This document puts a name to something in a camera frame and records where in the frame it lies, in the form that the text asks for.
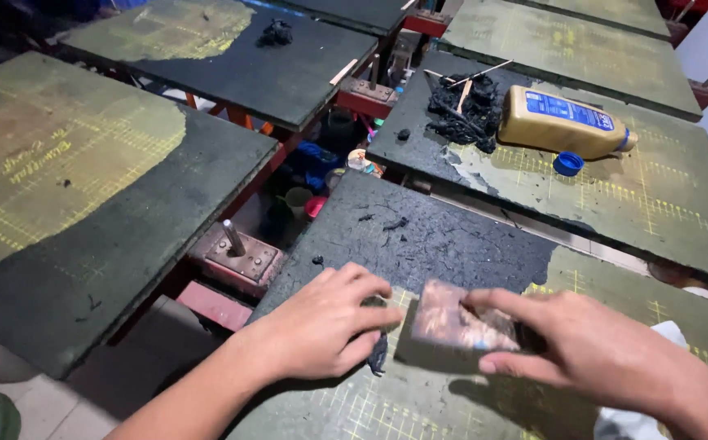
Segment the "screen printing table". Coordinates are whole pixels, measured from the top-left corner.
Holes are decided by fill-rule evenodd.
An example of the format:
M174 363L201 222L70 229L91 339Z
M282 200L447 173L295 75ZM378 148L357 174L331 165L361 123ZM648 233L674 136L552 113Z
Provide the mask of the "screen printing table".
M408 0L268 0L340 26L383 37L402 23Z
M62 378L277 141L37 53L0 65L0 344Z
M667 42L504 0L466 0L441 50L691 122L702 113Z
M258 48L273 19L292 25L294 41ZM154 0L72 31L63 43L97 64L300 132L337 92L330 80L364 64L377 39L234 0Z
M452 75L486 68L433 52L418 72ZM498 86L499 102L510 85L536 87L602 105L640 140L621 159L588 161L574 178L555 173L552 153L498 145L493 154L484 154L473 145L449 144L425 129L431 120L427 100L437 81L417 74L370 145L368 158L638 257L695 268L708 281L708 136L703 128L593 93L537 85L508 70L488 75ZM404 128L411 135L398 141L395 132Z
M359 222L366 214L370 221ZM383 231L401 216L405 228ZM516 292L590 295L646 324L675 321L708 363L708 300L386 181L348 172L301 237L251 321L322 271L349 261L385 277L408 309L388 337L386 373L368 368L339 381L285 382L258 395L229 440L475 440L590 438L596 417L583 400L535 382L471 374L470 354L412 341L417 295L427 277Z
M573 16L594 23L665 42L671 35L654 0L506 0L553 13Z

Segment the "blue bottle cap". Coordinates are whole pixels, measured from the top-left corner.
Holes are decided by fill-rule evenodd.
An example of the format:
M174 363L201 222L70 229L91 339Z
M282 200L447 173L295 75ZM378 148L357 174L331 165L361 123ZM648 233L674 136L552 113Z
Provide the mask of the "blue bottle cap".
M566 177L574 177L579 173L579 170L583 169L585 161L577 154L564 151L555 157L552 165L557 174Z

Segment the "hand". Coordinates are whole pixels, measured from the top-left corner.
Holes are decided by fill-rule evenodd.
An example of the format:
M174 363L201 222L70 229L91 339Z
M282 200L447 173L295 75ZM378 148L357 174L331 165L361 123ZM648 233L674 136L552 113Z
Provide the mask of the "hand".
M269 369L272 381L342 376L373 351L380 327L402 320L398 308L359 305L367 297L389 298L391 293L386 280L360 265L326 268L271 314L233 337L241 346L259 350L252 364Z
M520 296L504 289L481 289L473 290L464 302L511 315L543 335L549 345L540 356L488 354L479 362L484 374L525 376L571 388L599 405L649 414L664 423L708 414L708 366L650 327L591 297L567 290ZM693 435L693 429L686 426L683 431Z

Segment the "person's left hand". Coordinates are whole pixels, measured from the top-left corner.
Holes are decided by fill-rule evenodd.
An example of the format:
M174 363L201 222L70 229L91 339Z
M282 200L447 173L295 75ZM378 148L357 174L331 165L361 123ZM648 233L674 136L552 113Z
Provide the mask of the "person's left hand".
M271 381L342 376L373 351L380 327L402 320L399 308L360 306L367 297L389 298L391 293L385 279L355 263L326 268L232 338L251 347L254 368L265 368Z

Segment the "glue bottle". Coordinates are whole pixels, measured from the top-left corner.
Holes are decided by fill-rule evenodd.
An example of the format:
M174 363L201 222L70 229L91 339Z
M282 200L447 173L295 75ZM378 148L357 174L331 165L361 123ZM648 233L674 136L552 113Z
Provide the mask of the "glue bottle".
M594 106L513 85L504 97L498 140L596 159L630 151L639 139Z

